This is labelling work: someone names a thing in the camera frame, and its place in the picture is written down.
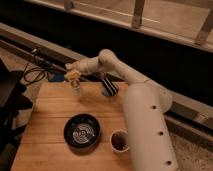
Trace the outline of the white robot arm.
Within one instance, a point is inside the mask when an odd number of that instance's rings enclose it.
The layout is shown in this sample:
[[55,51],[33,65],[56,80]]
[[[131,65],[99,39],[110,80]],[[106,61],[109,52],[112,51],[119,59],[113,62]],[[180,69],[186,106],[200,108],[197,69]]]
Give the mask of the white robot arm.
[[172,106],[168,89],[122,62],[109,49],[66,63],[70,82],[81,75],[115,71],[128,84],[123,99],[134,171],[180,171],[164,113]]

